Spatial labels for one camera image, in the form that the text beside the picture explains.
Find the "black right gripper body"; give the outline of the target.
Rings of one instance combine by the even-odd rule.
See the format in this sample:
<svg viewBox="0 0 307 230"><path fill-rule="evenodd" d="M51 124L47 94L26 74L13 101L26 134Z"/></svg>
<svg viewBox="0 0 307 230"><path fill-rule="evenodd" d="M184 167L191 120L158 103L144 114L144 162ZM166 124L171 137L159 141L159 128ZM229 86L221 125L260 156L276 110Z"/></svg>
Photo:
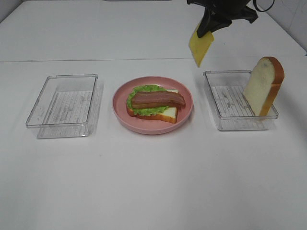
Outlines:
<svg viewBox="0 0 307 230"><path fill-rule="evenodd" d="M187 4L205 7L203 20L213 22L244 19L253 23L258 15L247 6L249 0L187 0Z"/></svg>

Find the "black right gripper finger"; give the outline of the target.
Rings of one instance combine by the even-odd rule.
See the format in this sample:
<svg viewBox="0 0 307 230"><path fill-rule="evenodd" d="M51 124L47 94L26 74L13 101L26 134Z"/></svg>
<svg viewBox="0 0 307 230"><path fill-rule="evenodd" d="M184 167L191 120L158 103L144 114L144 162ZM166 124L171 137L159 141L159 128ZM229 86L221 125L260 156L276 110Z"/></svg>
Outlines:
<svg viewBox="0 0 307 230"><path fill-rule="evenodd" d="M227 19L209 8L205 8L203 18L197 29L197 37L202 38L207 32L213 33L214 31L228 27L231 23L231 19Z"/></svg>

